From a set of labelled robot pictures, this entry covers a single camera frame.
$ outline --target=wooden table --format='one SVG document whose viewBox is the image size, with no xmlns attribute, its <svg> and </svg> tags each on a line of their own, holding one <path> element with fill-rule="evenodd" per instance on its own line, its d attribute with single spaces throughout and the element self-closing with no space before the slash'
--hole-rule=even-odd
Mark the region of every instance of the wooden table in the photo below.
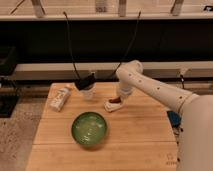
<svg viewBox="0 0 213 171">
<path fill-rule="evenodd" d="M 115 97 L 116 83 L 96 83 L 94 98 L 72 94 L 61 112 L 49 103 L 63 83 L 52 84 L 33 143 L 27 171 L 175 171 L 177 145 L 165 108 L 139 90 L 124 108 L 107 113 L 104 102 Z M 81 113 L 105 117 L 109 133 L 101 147 L 85 150 L 71 136 L 71 125 Z"/>
</svg>

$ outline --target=bowl rim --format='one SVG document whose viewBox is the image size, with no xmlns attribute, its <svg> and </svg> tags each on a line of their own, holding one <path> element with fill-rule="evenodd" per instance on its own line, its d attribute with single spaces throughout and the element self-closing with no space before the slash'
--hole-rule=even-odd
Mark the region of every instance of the bowl rim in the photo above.
<svg viewBox="0 0 213 171">
<path fill-rule="evenodd" d="M 84 115 L 89 115 L 89 114 L 95 114 L 96 116 L 100 117 L 101 120 L 104 122 L 104 125 L 105 125 L 105 132 L 104 132 L 104 135 L 103 135 L 103 137 L 101 138 L 101 140 L 100 140 L 99 142 L 97 142 L 97 143 L 95 143 L 95 144 L 91 144 L 91 145 L 80 143 L 80 142 L 76 139 L 76 137 L 74 136 L 74 125 L 75 125 L 75 122 L 76 122 L 80 117 L 83 117 Z M 83 113 L 79 114 L 79 115 L 73 120 L 73 123 L 72 123 L 72 125 L 71 125 L 71 134 L 72 134 L 73 139 L 75 140 L 75 142 L 76 142 L 77 144 L 79 144 L 79 145 L 81 145 L 81 146 L 83 146 L 83 147 L 93 147 L 93 146 L 95 146 L 95 145 L 97 145 L 97 144 L 100 144 L 101 141 L 106 137 L 107 131 L 108 131 L 108 125 L 107 125 L 106 119 L 105 119 L 101 114 L 99 114 L 99 113 L 97 113 L 97 112 L 93 112 L 93 111 L 83 112 Z"/>
</svg>

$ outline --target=black wall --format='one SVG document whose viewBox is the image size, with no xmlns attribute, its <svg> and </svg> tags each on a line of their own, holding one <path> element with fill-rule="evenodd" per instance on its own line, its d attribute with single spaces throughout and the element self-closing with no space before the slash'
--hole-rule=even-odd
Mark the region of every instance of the black wall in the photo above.
<svg viewBox="0 0 213 171">
<path fill-rule="evenodd" d="M 136 21 L 71 21 L 77 62 L 120 61 Z M 1 21 L 0 45 L 16 46 L 19 63 L 71 62 L 66 21 Z M 213 20 L 141 20 L 125 59 L 213 61 Z"/>
</svg>

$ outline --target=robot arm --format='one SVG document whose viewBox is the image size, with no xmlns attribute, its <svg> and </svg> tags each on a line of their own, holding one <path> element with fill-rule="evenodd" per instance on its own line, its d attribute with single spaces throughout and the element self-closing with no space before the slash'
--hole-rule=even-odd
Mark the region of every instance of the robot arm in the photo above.
<svg viewBox="0 0 213 171">
<path fill-rule="evenodd" d="M 142 90 L 176 113 L 182 114 L 183 107 L 198 95 L 142 75 L 143 67 L 139 61 L 132 61 L 118 68 L 119 78 L 117 94 L 125 99 L 132 87 Z"/>
<path fill-rule="evenodd" d="M 117 94 L 127 98 L 136 87 L 182 116 L 177 171 L 212 171 L 213 96 L 199 96 L 142 75 L 139 61 L 118 68 Z"/>
</svg>

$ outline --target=green bowl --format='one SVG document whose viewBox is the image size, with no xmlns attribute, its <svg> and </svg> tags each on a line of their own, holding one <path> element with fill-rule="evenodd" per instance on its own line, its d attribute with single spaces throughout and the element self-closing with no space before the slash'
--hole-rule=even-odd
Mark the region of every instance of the green bowl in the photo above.
<svg viewBox="0 0 213 171">
<path fill-rule="evenodd" d="M 72 136 L 83 147 L 99 144 L 107 132 L 107 123 L 98 113 L 85 112 L 80 114 L 72 124 Z"/>
</svg>

